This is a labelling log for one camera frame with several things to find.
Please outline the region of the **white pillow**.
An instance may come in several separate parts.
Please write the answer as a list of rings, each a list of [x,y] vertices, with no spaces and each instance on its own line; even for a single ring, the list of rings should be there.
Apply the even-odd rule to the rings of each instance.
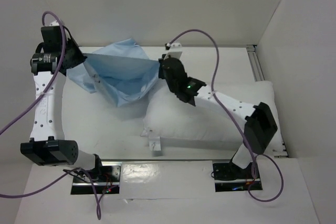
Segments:
[[[278,121],[273,84],[257,81],[252,84],[215,84],[215,90],[242,102],[269,105]],[[143,137],[160,137],[169,146],[186,148],[219,148],[236,150],[243,139],[223,109],[212,112],[180,101],[170,92],[165,80],[158,80],[148,94],[149,104],[143,119]]]

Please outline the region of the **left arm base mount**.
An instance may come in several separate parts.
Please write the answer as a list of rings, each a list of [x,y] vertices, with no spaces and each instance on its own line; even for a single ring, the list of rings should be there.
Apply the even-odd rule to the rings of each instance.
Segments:
[[[73,177],[71,195],[93,195],[90,179],[83,171],[70,174]],[[121,162],[103,161],[99,175],[90,175],[98,195],[116,195],[120,192]]]

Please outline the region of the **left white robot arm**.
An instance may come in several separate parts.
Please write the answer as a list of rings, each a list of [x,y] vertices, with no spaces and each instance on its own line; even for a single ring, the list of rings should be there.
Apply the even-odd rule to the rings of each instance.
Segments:
[[[99,181],[104,170],[100,157],[81,151],[76,141],[66,139],[62,126],[62,77],[86,57],[70,31],[66,28],[62,33],[57,22],[43,26],[41,34],[43,42],[30,60],[37,101],[34,124],[29,141],[20,145],[20,152],[39,166],[78,167],[77,176]]]

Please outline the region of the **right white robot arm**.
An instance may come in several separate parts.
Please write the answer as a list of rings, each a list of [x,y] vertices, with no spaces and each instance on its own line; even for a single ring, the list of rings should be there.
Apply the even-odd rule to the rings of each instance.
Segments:
[[[176,97],[194,107],[217,112],[235,124],[243,134],[243,143],[230,160],[229,172],[235,178],[247,172],[257,155],[265,152],[278,131],[270,107],[245,103],[212,89],[205,82],[189,77],[182,62],[170,54],[159,59],[159,78],[164,79]]]

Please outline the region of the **light blue pillowcase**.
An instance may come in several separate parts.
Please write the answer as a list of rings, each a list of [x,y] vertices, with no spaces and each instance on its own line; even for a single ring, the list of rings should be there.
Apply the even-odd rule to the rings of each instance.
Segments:
[[[67,77],[89,93],[100,93],[116,107],[143,98],[158,81],[159,62],[133,39],[112,43],[68,69]]]

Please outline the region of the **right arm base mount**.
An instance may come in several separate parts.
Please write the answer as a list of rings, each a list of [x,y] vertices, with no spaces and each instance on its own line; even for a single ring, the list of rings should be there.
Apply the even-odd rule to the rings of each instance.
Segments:
[[[231,161],[213,161],[213,171],[211,177],[214,179],[215,191],[219,192],[234,192],[262,190],[260,176],[254,178],[251,173],[250,163],[247,168],[242,169]]]

